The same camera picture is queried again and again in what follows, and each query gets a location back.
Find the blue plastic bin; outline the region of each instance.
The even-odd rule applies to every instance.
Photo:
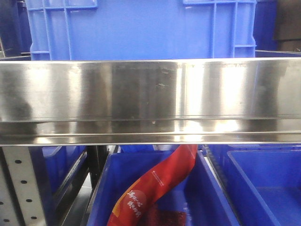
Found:
[[[51,191],[54,193],[68,173],[66,147],[43,147],[42,151],[46,161]]]
[[[27,0],[33,60],[254,57],[256,0]]]
[[[71,166],[83,153],[85,146],[43,147],[43,155],[51,185],[51,191],[57,191],[67,176]]]
[[[179,145],[120,145],[122,153],[174,151]]]
[[[254,38],[259,50],[277,50],[274,40],[277,0],[257,0],[254,22]]]
[[[123,153],[108,157],[88,220],[88,226],[105,226],[119,197],[140,176],[166,159],[171,152]],[[238,226],[227,200],[198,152],[190,175],[158,200],[162,210],[184,211],[187,226]]]
[[[301,151],[228,155],[228,193],[245,226],[301,225]]]
[[[227,164],[227,152],[228,151],[261,151],[261,150],[278,150],[278,151],[289,151],[289,150],[301,150],[300,144],[247,144],[247,145],[208,145],[209,157],[213,161],[213,164],[222,171],[226,170]]]

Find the stainless steel shelf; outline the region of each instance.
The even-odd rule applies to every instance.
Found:
[[[301,141],[301,58],[0,62],[0,145]]]

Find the shelving rack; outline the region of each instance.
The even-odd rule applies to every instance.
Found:
[[[36,146],[91,145],[76,194],[107,154],[95,145],[301,143],[300,87],[301,58],[0,62],[5,225],[58,225],[70,207]]]

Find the blue storage box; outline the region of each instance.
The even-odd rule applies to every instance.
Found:
[[[174,151],[179,145],[120,145],[122,153]]]
[[[277,50],[274,40],[277,0],[257,0],[254,22],[254,38],[259,50]]]
[[[243,225],[301,225],[301,151],[232,151],[228,156],[228,193]]]
[[[119,197],[145,172],[172,152],[121,153],[108,157],[88,220],[88,226],[105,226]],[[239,226],[227,200],[198,152],[189,176],[157,201],[162,210],[184,211],[187,226]]]
[[[254,57],[256,0],[27,0],[33,60]]]
[[[71,166],[83,153],[85,146],[43,147],[43,155],[51,185],[51,191],[57,191],[67,176]]]
[[[43,147],[42,151],[46,162],[51,191],[54,193],[68,173],[66,147]]]
[[[300,144],[247,144],[247,145],[208,145],[209,153],[207,153],[209,158],[212,160],[215,167],[221,169],[224,173],[227,168],[228,162],[228,151],[248,151],[248,150],[301,150]]]

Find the red snack bag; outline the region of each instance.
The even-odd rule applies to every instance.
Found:
[[[189,175],[196,155],[197,145],[180,145],[167,159],[147,171],[119,198],[107,226],[136,226],[159,198]]]

